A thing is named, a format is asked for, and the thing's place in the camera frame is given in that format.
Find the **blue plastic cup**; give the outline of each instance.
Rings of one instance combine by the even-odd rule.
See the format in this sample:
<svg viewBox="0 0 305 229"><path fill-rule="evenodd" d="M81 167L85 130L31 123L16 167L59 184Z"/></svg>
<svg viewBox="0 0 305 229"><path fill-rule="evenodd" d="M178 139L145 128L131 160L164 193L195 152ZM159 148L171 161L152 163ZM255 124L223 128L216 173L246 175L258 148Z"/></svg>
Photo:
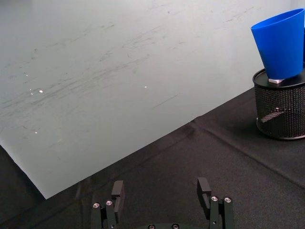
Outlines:
<svg viewBox="0 0 305 229"><path fill-rule="evenodd" d="M304 51L303 51L303 62L305 62L305 44L304 44Z"/></svg>
<svg viewBox="0 0 305 229"><path fill-rule="evenodd" d="M287 79L303 69L304 9L285 12L251 27L270 79Z"/></svg>

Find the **table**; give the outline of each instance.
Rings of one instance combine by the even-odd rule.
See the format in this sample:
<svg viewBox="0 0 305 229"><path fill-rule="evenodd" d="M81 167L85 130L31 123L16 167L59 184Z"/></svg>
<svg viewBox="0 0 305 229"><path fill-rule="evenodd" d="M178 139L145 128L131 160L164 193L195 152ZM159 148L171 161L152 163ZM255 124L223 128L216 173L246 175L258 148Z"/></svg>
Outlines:
<svg viewBox="0 0 305 229"><path fill-rule="evenodd" d="M44 200L25 173L0 146L0 225Z"/></svg>
<svg viewBox="0 0 305 229"><path fill-rule="evenodd" d="M235 228L304 228L305 140L261 134L254 100L251 89L2 227L90 228L91 204L124 180L120 228L174 221L207 228L196 195L197 178L206 177L214 195L233 199Z"/></svg>

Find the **black mesh pencil holder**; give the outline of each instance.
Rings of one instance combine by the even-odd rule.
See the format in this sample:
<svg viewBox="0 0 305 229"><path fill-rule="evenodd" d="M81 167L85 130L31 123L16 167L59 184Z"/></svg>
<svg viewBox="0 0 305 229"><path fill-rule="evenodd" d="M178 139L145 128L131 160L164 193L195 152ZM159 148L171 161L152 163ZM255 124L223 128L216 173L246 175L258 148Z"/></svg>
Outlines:
<svg viewBox="0 0 305 229"><path fill-rule="evenodd" d="M280 83L270 83L265 70L253 76L256 125L278 139L305 137L305 70Z"/></svg>

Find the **screw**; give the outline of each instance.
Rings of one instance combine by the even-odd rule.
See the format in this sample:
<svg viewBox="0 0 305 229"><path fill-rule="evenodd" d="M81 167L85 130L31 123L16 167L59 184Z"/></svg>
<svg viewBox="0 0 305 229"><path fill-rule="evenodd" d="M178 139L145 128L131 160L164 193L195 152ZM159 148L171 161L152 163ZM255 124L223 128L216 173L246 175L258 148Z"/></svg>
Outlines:
<svg viewBox="0 0 305 229"><path fill-rule="evenodd" d="M100 206L99 203L95 203L95 204L92 205L93 208L98 208L99 206Z"/></svg>
<svg viewBox="0 0 305 229"><path fill-rule="evenodd" d="M224 200L225 200L225 202L227 202L227 203L230 203L230 202L231 202L231 199L228 198L228 197L224 198Z"/></svg>
<svg viewBox="0 0 305 229"><path fill-rule="evenodd" d="M172 229L179 229L179 225L174 223L174 224L172 225Z"/></svg>

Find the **bolt head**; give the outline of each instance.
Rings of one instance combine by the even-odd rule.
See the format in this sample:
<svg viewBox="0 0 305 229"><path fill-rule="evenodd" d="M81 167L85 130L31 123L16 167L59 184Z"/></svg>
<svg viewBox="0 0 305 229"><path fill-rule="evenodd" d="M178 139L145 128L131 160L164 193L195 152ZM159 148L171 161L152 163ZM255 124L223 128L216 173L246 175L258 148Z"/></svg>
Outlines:
<svg viewBox="0 0 305 229"><path fill-rule="evenodd" d="M212 201L217 201L218 200L217 197L212 197L211 199L212 199Z"/></svg>
<svg viewBox="0 0 305 229"><path fill-rule="evenodd" d="M176 224L176 223L174 223L174 224L172 225L172 229L179 229L179 225Z"/></svg>
<svg viewBox="0 0 305 229"><path fill-rule="evenodd" d="M100 206L99 203L95 203L95 204L92 205L93 208L98 208L99 206Z"/></svg>
<svg viewBox="0 0 305 229"><path fill-rule="evenodd" d="M227 203L230 203L230 202L231 202L231 199L228 198L228 197L224 198L224 200L225 200L225 202L227 202Z"/></svg>

